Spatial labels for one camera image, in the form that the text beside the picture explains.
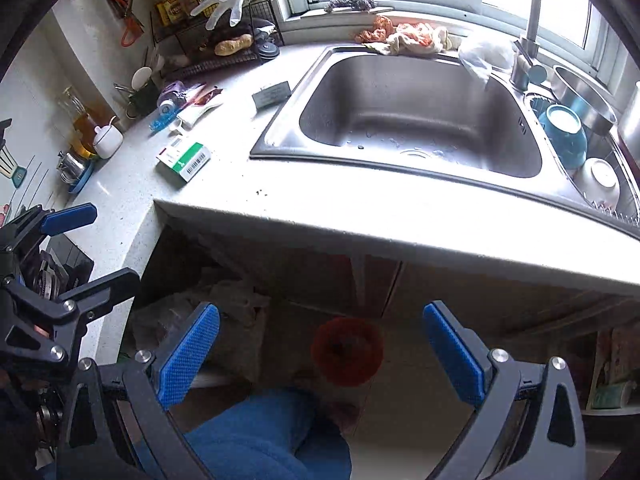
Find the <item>large steel mixing bowl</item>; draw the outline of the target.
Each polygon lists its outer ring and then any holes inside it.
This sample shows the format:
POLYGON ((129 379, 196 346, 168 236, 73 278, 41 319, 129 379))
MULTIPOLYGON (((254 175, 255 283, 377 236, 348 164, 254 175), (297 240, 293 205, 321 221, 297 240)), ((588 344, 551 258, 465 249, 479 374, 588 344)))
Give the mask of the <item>large steel mixing bowl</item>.
POLYGON ((617 125, 611 105, 581 76, 561 65, 552 67, 551 91, 555 99, 575 112, 582 125, 599 136, 607 136, 617 125))

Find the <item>purple scrubber on sill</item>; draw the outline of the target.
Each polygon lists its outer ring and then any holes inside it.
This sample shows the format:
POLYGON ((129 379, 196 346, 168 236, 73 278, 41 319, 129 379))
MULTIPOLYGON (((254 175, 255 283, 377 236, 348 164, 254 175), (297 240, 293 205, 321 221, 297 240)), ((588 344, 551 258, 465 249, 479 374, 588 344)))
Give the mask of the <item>purple scrubber on sill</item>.
POLYGON ((332 13, 337 9, 349 9, 358 12, 369 12, 378 4, 375 0, 329 0, 323 10, 332 13))

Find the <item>stainless steel kitchen sink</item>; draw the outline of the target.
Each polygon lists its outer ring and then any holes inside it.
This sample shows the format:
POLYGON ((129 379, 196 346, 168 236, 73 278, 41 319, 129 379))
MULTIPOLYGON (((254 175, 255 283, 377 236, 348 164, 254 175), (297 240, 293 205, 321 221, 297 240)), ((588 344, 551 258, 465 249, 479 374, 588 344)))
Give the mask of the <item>stainless steel kitchen sink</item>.
POLYGON ((536 93, 496 75, 482 84, 460 62, 322 52, 250 151, 252 159, 314 160, 423 174, 536 200, 639 235, 639 190, 612 143, 622 198, 597 206, 574 185, 541 128, 536 93))

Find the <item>brown sauce packet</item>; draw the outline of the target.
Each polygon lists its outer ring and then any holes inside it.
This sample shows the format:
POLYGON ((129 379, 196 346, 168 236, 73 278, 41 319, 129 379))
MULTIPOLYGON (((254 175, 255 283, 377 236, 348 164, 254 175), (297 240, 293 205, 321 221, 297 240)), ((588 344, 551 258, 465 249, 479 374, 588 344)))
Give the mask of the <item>brown sauce packet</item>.
POLYGON ((213 89, 210 89, 204 93, 199 94, 198 97, 193 102, 193 104, 197 106, 205 106, 213 98, 216 98, 216 96, 219 96, 221 92, 222 92, 221 88, 214 87, 213 89))

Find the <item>red plastic trash bucket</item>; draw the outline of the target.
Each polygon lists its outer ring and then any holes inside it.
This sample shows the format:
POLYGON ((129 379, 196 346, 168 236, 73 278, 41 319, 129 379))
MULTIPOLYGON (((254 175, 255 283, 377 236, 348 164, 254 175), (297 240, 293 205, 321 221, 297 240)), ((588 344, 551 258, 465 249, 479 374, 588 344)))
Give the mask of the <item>red plastic trash bucket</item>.
POLYGON ((368 382, 384 360, 384 340, 363 318, 334 318, 314 333, 310 347, 314 366, 330 384, 355 388, 368 382))

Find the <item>black round lid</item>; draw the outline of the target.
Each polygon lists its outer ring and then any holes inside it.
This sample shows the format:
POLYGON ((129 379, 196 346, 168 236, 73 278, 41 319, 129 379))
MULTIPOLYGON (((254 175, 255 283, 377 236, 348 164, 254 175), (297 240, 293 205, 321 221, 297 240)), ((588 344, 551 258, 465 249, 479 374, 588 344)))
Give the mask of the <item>black round lid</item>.
POLYGON ((280 55, 280 48, 270 41, 255 44, 254 51, 262 63, 272 61, 280 55))

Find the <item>small white bowl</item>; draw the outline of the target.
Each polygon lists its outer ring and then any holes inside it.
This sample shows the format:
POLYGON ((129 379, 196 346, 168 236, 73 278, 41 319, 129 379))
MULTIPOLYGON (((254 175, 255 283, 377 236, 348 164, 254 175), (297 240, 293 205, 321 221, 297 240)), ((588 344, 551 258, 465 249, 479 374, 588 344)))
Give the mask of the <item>small white bowl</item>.
POLYGON ((589 203, 615 208, 620 199, 620 181, 604 159, 591 157, 575 172, 574 183, 589 203))

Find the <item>orange white dish rag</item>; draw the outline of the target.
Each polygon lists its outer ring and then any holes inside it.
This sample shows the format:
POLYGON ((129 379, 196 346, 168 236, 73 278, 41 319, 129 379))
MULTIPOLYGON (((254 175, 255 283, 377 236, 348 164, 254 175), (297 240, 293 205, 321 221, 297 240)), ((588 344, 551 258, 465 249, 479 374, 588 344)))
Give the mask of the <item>orange white dish rag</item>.
POLYGON ((354 40, 382 55, 431 56, 457 51, 461 44, 444 26, 425 22, 395 25, 383 15, 374 19, 370 29, 358 32, 354 40))

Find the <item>person's blue jeans legs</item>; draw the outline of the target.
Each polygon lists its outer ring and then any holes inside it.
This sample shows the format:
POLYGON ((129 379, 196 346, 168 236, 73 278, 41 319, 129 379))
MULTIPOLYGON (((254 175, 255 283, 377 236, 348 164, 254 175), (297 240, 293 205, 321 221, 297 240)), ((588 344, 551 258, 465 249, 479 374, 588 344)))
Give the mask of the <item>person's blue jeans legs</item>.
POLYGON ((299 388, 252 394, 183 437, 216 479, 348 479, 352 458, 318 396, 299 388))

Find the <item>teal ceramic bowl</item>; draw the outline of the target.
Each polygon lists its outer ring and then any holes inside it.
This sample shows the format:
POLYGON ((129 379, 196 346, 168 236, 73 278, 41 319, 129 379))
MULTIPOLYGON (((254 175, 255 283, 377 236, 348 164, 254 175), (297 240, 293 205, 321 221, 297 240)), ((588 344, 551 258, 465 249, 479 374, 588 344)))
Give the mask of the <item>teal ceramic bowl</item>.
POLYGON ((586 161, 588 141, 582 121, 574 110, 551 104, 538 120, 564 168, 567 171, 580 168, 586 161))

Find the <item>grey card on counter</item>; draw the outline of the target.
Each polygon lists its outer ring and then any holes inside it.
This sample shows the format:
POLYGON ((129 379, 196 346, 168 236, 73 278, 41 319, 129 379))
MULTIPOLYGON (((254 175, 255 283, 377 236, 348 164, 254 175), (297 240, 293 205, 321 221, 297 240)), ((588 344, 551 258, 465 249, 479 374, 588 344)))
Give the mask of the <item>grey card on counter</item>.
POLYGON ((291 96, 292 90, 287 80, 260 89, 252 95, 256 110, 279 105, 291 96))

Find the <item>chrome kitchen faucet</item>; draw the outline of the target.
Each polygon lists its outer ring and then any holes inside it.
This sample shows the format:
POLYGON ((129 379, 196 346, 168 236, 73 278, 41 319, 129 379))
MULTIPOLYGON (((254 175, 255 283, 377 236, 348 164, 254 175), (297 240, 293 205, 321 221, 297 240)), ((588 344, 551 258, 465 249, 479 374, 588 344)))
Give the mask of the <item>chrome kitchen faucet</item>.
POLYGON ((547 79, 546 69, 537 62, 540 11, 541 0, 530 0, 525 34, 514 42, 516 53, 510 83, 519 92, 526 92, 530 84, 542 84, 547 79))

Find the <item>white plastic bag on sink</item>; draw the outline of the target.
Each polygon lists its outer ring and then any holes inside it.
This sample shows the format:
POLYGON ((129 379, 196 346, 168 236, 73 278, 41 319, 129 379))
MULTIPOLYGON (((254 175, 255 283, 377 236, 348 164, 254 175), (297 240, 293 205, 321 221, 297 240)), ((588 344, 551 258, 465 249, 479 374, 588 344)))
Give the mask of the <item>white plastic bag on sink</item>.
POLYGON ((460 44, 458 55, 466 71, 485 87, 492 75, 510 75, 514 47, 510 41, 468 37, 460 44))

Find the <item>green white medicine box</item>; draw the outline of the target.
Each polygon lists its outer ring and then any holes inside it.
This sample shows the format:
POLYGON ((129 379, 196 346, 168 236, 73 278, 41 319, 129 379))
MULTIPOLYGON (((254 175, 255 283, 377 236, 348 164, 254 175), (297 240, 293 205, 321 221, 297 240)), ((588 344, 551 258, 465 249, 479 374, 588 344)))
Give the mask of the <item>green white medicine box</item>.
POLYGON ((210 161, 210 151, 198 141, 177 136, 157 154, 157 160, 188 183, 210 161))

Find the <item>ginger root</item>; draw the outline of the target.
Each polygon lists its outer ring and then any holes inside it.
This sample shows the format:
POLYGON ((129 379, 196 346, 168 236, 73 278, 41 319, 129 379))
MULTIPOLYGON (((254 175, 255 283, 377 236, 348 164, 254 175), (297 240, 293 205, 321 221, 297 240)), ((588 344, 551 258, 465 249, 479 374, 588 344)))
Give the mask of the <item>ginger root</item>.
POLYGON ((253 36, 251 34, 243 34, 241 36, 218 42, 214 47, 214 53, 217 56, 230 56, 250 48, 252 44, 253 36))

